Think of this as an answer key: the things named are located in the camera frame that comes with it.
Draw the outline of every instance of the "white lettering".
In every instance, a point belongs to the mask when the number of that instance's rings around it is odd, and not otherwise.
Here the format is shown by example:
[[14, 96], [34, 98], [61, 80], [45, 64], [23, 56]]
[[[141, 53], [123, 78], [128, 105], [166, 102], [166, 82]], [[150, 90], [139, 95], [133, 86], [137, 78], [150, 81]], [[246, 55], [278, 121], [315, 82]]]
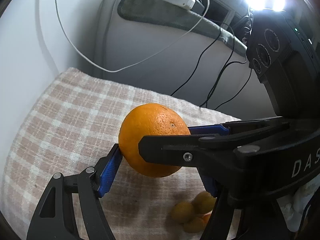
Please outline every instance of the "white lettering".
[[303, 171], [306, 171], [307, 167], [311, 168], [311, 153], [309, 154], [309, 158], [308, 158], [307, 164], [306, 164], [306, 166], [305, 166]]
[[[298, 168], [298, 171], [296, 173], [294, 173], [294, 171], [296, 170], [297, 163], [299, 163], [299, 168]], [[300, 168], [301, 168], [301, 160], [295, 161], [294, 166], [293, 166], [292, 176], [291, 176], [292, 178], [298, 175]]]
[[318, 159], [315, 161], [315, 164], [317, 164], [317, 162], [319, 161], [319, 159], [320, 159], [320, 148], [318, 149], [318, 151], [317, 151], [317, 157], [318, 157]]

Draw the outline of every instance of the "camera lens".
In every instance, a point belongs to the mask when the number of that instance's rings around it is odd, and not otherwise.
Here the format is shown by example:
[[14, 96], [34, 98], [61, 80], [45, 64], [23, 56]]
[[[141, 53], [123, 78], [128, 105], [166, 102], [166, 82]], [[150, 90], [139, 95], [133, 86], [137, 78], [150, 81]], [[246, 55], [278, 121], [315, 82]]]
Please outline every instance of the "camera lens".
[[264, 33], [264, 36], [266, 38], [266, 41], [268, 43], [268, 45], [270, 46], [270, 48], [273, 51], [278, 51], [279, 50], [279, 40], [276, 36], [276, 34], [270, 30], [266, 30]]
[[261, 62], [268, 67], [270, 65], [270, 58], [267, 50], [259, 44], [257, 47], [257, 53]]
[[253, 67], [255, 69], [256, 72], [261, 73], [261, 67], [260, 64], [258, 62], [258, 60], [256, 60], [255, 58], [252, 60], [253, 63]]

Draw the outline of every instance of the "white power adapter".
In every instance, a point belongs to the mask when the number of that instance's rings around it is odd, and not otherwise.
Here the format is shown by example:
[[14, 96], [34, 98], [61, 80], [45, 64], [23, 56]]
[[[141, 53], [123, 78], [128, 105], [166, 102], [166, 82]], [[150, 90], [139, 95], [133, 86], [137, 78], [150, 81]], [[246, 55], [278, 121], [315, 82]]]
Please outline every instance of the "white power adapter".
[[164, 0], [186, 10], [191, 10], [196, 2], [196, 0]]

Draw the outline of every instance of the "gray fabric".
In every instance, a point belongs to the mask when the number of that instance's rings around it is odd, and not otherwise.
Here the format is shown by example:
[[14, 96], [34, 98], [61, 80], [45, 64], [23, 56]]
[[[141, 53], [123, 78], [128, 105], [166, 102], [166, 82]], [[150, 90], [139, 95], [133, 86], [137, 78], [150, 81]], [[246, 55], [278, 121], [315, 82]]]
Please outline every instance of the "gray fabric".
[[[120, 17], [129, 21], [169, 26], [185, 31], [190, 30], [201, 17], [163, 0], [121, 0], [117, 11]], [[215, 39], [220, 30], [214, 22], [204, 18], [193, 32]], [[218, 40], [232, 49], [233, 35], [225, 29], [221, 28]], [[235, 52], [244, 57], [246, 49], [247, 47], [236, 38]]]

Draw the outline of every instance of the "plaid cloth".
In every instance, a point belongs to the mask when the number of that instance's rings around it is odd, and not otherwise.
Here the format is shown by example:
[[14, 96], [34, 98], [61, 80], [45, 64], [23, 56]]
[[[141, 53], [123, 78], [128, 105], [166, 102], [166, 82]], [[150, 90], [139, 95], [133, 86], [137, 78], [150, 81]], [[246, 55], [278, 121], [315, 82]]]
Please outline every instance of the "plaid cloth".
[[[151, 102], [173, 109], [188, 126], [236, 120], [184, 100], [68, 69], [36, 102], [7, 158], [0, 210], [21, 239], [26, 238], [52, 175], [77, 174], [95, 165], [117, 143], [121, 123], [130, 110]], [[171, 176], [154, 179], [138, 174], [123, 159], [110, 192], [100, 202], [117, 240], [199, 239], [200, 234], [184, 233], [168, 213], [177, 202], [191, 201], [203, 190], [195, 168], [181, 168]], [[74, 205], [79, 234], [88, 239], [77, 194]]]

